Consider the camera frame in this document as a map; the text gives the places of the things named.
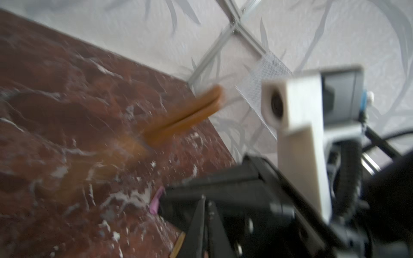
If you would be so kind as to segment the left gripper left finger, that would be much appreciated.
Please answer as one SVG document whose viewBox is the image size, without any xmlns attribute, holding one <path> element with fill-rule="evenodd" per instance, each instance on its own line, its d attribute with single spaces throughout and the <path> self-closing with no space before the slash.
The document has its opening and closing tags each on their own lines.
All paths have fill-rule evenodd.
<svg viewBox="0 0 413 258">
<path fill-rule="evenodd" d="M 179 251 L 180 258 L 204 257 L 205 196 L 198 201 L 190 227 Z"/>
</svg>

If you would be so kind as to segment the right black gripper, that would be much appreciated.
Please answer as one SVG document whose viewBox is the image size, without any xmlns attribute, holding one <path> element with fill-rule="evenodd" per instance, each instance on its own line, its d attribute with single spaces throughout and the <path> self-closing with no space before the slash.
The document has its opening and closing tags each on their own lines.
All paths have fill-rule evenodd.
<svg viewBox="0 0 413 258">
<path fill-rule="evenodd" d="M 246 156 L 237 166 L 168 187 L 159 214 L 187 234 L 205 196 L 204 258 L 208 253 L 208 202 L 218 209 L 235 258 L 343 258 L 352 252 L 266 159 Z"/>
</svg>

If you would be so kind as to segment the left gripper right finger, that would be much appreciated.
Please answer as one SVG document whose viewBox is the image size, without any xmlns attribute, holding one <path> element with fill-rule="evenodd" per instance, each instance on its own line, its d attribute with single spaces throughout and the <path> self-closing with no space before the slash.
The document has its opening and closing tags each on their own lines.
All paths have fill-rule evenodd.
<svg viewBox="0 0 413 258">
<path fill-rule="evenodd" d="M 208 202 L 208 253 L 210 258 L 235 258 L 216 204 Z"/>
</svg>

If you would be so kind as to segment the dark brown pen cap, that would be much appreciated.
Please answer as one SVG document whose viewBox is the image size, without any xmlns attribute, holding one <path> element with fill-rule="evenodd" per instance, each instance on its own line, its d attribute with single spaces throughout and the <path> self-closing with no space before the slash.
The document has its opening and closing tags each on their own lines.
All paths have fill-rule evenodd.
<svg viewBox="0 0 413 258">
<path fill-rule="evenodd" d="M 189 130 L 218 112 L 224 102 L 223 87 L 215 85 L 199 98 L 184 102 L 176 110 L 153 119 L 144 129 L 143 139 L 150 147 L 160 145 L 173 135 Z"/>
</svg>

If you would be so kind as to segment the brown pen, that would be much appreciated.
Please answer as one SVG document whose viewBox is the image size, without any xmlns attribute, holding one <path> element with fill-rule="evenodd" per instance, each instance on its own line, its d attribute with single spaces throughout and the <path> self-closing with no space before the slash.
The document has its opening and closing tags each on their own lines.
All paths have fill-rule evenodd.
<svg viewBox="0 0 413 258">
<path fill-rule="evenodd" d="M 129 161 L 138 161 L 149 153 L 149 147 L 130 134 L 100 140 L 91 146 L 92 155 L 73 159 L 59 182 L 37 187 L 41 197 L 70 205 L 89 185 L 109 182 Z"/>
</svg>

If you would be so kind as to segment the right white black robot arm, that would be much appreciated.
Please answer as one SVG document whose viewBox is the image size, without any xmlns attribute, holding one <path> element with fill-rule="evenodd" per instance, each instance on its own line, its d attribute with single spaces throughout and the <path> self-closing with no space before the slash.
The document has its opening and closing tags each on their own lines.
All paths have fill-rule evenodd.
<svg viewBox="0 0 413 258">
<path fill-rule="evenodd" d="M 169 187 L 159 215 L 185 232 L 180 258 L 410 258 L 413 157 L 364 183 L 356 215 L 322 221 L 266 158 Z"/>
</svg>

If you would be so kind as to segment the tan pen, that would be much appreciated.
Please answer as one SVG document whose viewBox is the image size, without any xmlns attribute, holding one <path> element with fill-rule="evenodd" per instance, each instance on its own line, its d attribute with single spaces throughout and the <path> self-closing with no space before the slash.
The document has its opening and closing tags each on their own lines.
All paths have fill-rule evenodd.
<svg viewBox="0 0 413 258">
<path fill-rule="evenodd" d="M 184 242 L 184 240 L 185 240 L 185 237 L 186 237 L 185 232 L 182 232 L 182 233 L 179 235 L 179 237 L 178 237 L 178 239 L 177 239 L 177 241 L 176 241 L 176 243 L 175 243 L 175 245 L 174 245 L 174 247 L 173 247 L 173 249 L 172 249 L 172 251 L 171 251 L 171 253 L 170 253 L 170 255 L 169 255 L 169 258 L 176 258 L 176 257 L 177 257 L 177 255 L 178 255 L 178 253 L 179 253 L 179 251 L 180 251 L 180 249 L 181 249 L 181 247 L 182 247 L 182 245 L 183 245 L 183 242 Z"/>
</svg>

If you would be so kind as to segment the magenta pink pen cap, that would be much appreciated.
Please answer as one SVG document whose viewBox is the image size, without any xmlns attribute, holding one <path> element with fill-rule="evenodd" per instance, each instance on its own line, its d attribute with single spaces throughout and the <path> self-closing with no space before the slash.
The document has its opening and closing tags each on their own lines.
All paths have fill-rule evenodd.
<svg viewBox="0 0 413 258">
<path fill-rule="evenodd" d="M 152 214 L 152 215 L 157 215 L 158 214 L 159 205 L 160 205 L 160 198 L 162 197 L 162 195 L 164 193 L 165 193 L 165 188 L 163 186 L 160 187 L 156 191 L 156 193 L 153 196 L 151 202 L 149 203 L 148 210 L 149 210 L 150 214 Z"/>
</svg>

